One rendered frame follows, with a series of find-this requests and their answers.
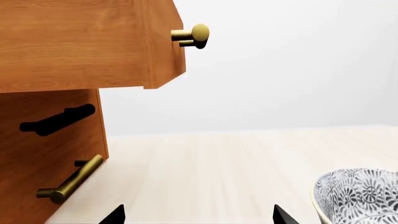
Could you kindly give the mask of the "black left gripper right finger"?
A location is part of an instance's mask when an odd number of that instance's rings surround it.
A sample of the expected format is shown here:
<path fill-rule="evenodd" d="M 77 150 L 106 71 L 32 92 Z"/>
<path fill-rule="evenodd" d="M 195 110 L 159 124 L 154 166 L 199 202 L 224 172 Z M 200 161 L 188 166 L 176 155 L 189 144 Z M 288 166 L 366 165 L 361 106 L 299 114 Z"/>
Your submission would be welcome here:
<path fill-rule="evenodd" d="M 274 224 L 299 224 L 294 218 L 292 218 L 292 216 L 290 216 L 278 205 L 274 205 L 273 222 Z"/>

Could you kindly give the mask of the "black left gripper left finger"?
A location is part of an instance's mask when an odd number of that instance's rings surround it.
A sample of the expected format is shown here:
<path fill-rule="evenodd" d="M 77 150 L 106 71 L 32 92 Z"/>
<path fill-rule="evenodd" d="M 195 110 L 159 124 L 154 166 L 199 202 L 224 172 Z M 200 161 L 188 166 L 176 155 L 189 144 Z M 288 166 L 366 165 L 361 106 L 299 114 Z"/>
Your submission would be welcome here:
<path fill-rule="evenodd" d="M 125 219 L 124 205 L 119 205 L 98 224 L 124 224 Z"/>

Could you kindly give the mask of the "black and white patterned bowl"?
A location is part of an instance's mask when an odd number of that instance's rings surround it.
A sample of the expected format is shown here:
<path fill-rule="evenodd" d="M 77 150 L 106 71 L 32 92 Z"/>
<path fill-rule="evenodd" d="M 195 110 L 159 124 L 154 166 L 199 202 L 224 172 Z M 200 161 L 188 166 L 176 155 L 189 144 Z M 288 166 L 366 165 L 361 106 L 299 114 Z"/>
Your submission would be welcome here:
<path fill-rule="evenodd" d="M 398 172 L 338 169 L 310 191 L 321 224 L 398 224 Z"/>

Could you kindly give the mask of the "wooden drawer cabinet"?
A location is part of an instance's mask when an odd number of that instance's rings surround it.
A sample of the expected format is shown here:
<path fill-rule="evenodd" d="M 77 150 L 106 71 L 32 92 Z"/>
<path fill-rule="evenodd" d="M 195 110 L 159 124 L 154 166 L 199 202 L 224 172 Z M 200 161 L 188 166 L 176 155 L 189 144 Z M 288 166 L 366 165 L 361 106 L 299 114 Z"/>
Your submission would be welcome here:
<path fill-rule="evenodd" d="M 84 119 L 48 136 L 19 129 L 87 104 Z M 44 224 L 59 206 L 36 191 L 58 187 L 75 161 L 95 155 L 108 158 L 98 90 L 0 93 L 0 224 Z"/>

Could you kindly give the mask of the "open wooden drawer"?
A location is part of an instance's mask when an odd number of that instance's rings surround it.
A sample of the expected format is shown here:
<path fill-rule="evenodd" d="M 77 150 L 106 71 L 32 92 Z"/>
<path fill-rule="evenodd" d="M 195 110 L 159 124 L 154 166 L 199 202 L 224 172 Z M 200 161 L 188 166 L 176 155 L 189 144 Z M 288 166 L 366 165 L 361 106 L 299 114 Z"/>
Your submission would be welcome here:
<path fill-rule="evenodd" d="M 0 93 L 141 86 L 186 71 L 173 0 L 0 0 Z"/>

